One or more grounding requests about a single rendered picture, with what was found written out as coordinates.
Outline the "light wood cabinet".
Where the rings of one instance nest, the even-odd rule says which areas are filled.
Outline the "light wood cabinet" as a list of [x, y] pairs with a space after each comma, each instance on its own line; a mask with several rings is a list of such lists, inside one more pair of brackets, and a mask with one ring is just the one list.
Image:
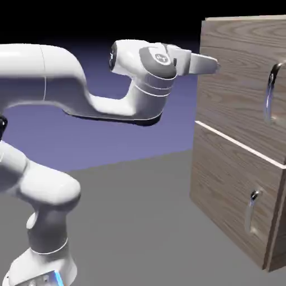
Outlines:
[[190, 198], [256, 265], [286, 266], [286, 15], [207, 18]]

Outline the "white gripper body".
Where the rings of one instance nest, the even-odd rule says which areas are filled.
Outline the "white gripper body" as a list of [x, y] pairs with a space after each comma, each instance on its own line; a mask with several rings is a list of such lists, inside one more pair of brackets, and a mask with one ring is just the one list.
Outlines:
[[202, 54], [191, 54], [189, 74], [213, 74], [217, 69], [217, 59]]

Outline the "large wood cabinet door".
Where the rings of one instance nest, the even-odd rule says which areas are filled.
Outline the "large wood cabinet door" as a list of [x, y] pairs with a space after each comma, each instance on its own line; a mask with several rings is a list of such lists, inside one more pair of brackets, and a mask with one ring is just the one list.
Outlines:
[[286, 164], [286, 64], [274, 86], [275, 120], [266, 123], [263, 112], [269, 73], [286, 61], [286, 15], [208, 18], [200, 52], [221, 68], [198, 77], [196, 119]]

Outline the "small wood cabinet door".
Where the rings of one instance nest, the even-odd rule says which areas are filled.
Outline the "small wood cabinet door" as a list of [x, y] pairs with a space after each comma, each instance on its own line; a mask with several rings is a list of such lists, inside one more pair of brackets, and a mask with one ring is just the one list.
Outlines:
[[[245, 209], [254, 189], [262, 190], [252, 226]], [[196, 121], [190, 198], [256, 265], [266, 271], [286, 267], [286, 165]]]

